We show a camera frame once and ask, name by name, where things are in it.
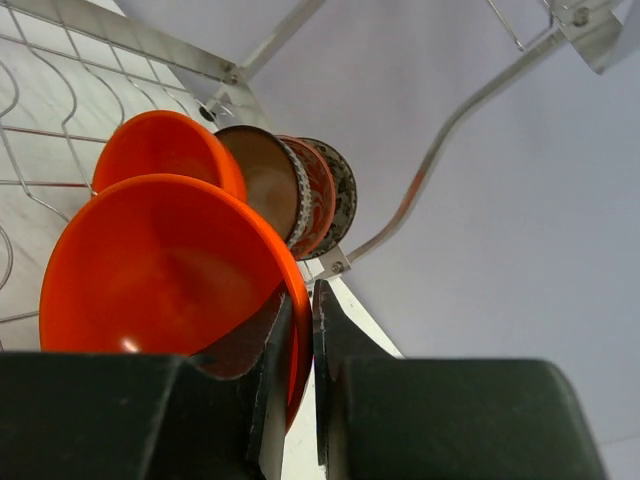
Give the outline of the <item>orange plastic bowl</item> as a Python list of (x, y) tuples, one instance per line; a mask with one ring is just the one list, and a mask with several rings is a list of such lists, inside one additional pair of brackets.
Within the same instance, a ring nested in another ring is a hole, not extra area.
[(39, 301), (47, 352), (193, 355), (283, 287), (293, 332), (286, 418), (309, 378), (311, 308), (284, 241), (249, 205), (195, 178), (149, 174), (86, 203), (59, 236)]
[(147, 111), (117, 128), (100, 154), (92, 187), (100, 192), (148, 174), (196, 178), (248, 200), (245, 180), (228, 148), (195, 120), (174, 111)]

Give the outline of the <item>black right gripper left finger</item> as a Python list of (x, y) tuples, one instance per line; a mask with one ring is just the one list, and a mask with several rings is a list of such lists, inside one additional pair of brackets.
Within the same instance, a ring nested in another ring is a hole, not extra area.
[(1, 356), (5, 479), (277, 479), (292, 301), (191, 357)]

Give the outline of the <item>floral black-white patterned bowl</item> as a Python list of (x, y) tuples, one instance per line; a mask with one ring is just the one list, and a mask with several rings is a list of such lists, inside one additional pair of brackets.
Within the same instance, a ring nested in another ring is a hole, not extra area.
[(313, 147), (325, 159), (332, 173), (336, 192), (334, 217), (329, 230), (320, 244), (304, 257), (304, 260), (311, 260), (329, 252), (344, 239), (355, 220), (358, 195), (353, 170), (338, 150), (318, 139), (300, 137), (300, 140)]

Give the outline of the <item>white orange patterned bowl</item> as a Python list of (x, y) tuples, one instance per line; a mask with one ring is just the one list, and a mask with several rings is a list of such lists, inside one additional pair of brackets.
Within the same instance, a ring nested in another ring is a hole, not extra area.
[(306, 260), (316, 254), (333, 221), (336, 204), (334, 178), (319, 148), (313, 147), (310, 140), (286, 135), (278, 138), (296, 155), (309, 181), (309, 215), (302, 235), (291, 247), (296, 260)]

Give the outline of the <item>brown cream-inside bowl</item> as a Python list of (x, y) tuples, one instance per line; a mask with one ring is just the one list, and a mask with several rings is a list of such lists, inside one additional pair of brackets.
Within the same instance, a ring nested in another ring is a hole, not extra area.
[(293, 247), (309, 217), (309, 182), (294, 152), (275, 135), (251, 125), (226, 127), (215, 136), (241, 170), (249, 206)]

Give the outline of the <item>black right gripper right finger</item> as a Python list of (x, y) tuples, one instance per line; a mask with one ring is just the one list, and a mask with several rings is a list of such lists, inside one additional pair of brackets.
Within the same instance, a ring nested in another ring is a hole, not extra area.
[(578, 396), (553, 363), (397, 358), (315, 284), (318, 462), (329, 479), (603, 479)]

